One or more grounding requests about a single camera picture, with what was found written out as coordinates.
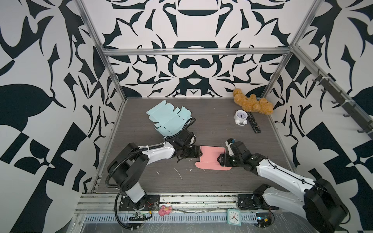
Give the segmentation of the pink paper box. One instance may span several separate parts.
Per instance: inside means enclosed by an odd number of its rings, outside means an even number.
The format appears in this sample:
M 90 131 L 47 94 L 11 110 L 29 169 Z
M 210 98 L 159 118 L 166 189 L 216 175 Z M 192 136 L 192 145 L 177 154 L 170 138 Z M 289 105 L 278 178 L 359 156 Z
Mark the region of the pink paper box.
M 202 155 L 200 161 L 195 163 L 195 166 L 202 170 L 221 170 L 228 171 L 231 167 L 222 167 L 218 162 L 221 154 L 225 153 L 224 147 L 201 146 Z

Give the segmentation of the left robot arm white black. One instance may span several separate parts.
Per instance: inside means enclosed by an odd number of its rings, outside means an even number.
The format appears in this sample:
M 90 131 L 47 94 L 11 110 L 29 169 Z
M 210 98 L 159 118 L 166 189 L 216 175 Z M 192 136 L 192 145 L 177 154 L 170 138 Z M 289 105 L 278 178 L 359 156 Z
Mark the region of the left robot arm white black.
M 147 194 L 139 183 L 146 167 L 152 163 L 177 158 L 202 156 L 200 146 L 196 146 L 196 136 L 188 130 L 181 130 L 174 136 L 168 136 L 163 142 L 150 146 L 128 144 L 107 167 L 105 186 L 127 196 L 137 208 L 142 208 Z

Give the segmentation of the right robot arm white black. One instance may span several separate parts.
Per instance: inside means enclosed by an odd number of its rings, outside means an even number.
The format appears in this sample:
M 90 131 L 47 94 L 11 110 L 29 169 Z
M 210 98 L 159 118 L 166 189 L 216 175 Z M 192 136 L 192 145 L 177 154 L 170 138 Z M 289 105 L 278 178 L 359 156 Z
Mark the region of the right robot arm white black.
M 287 170 L 268 157 L 251 153 L 241 141 L 229 139 L 228 153 L 217 158 L 221 167 L 240 167 L 285 188 L 277 190 L 261 185 L 256 192 L 269 205 L 305 218 L 319 233 L 333 233 L 350 215 L 332 184 L 320 178 L 313 180 Z

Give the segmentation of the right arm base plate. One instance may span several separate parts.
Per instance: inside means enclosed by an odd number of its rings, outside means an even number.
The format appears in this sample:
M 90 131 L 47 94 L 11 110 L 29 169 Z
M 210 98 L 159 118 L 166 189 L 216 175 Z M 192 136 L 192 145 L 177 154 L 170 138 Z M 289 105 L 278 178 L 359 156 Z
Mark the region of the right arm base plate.
M 240 210 L 279 210 L 279 207 L 270 206 L 261 195 L 238 194 L 238 208 Z

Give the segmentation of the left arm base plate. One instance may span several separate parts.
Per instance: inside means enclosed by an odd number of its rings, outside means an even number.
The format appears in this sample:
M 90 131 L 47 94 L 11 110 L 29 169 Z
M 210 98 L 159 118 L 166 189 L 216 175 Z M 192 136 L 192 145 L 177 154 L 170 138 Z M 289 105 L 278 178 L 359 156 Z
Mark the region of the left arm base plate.
M 139 202 L 133 202 L 129 197 L 121 197 L 119 202 L 119 211 L 147 211 L 150 207 L 158 207 L 160 202 L 159 195 L 145 195 Z

